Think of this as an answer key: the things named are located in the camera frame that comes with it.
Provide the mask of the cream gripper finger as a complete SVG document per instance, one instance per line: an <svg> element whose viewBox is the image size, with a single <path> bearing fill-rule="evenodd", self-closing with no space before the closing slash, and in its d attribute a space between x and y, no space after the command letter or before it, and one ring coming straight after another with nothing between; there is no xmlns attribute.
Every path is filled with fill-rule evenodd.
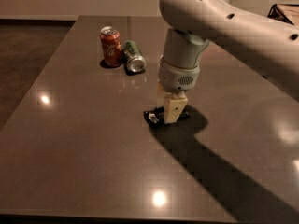
<svg viewBox="0 0 299 224"><path fill-rule="evenodd" d="M188 98L184 91L167 93L164 97L164 123L176 123L187 103Z"/></svg>
<svg viewBox="0 0 299 224"><path fill-rule="evenodd" d="M164 106L164 95L165 91L160 81L157 82L157 90L156 90L156 98L157 98L157 106L163 107Z"/></svg>

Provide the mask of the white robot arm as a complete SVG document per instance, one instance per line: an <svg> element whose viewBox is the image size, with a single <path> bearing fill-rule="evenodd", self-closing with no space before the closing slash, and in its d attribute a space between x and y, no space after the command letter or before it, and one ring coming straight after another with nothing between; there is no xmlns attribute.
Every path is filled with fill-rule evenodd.
<svg viewBox="0 0 299 224"><path fill-rule="evenodd" d="M160 0L170 25L160 62L165 91L194 87L209 41L287 92L299 96L299 29L231 6L226 0Z"/></svg>

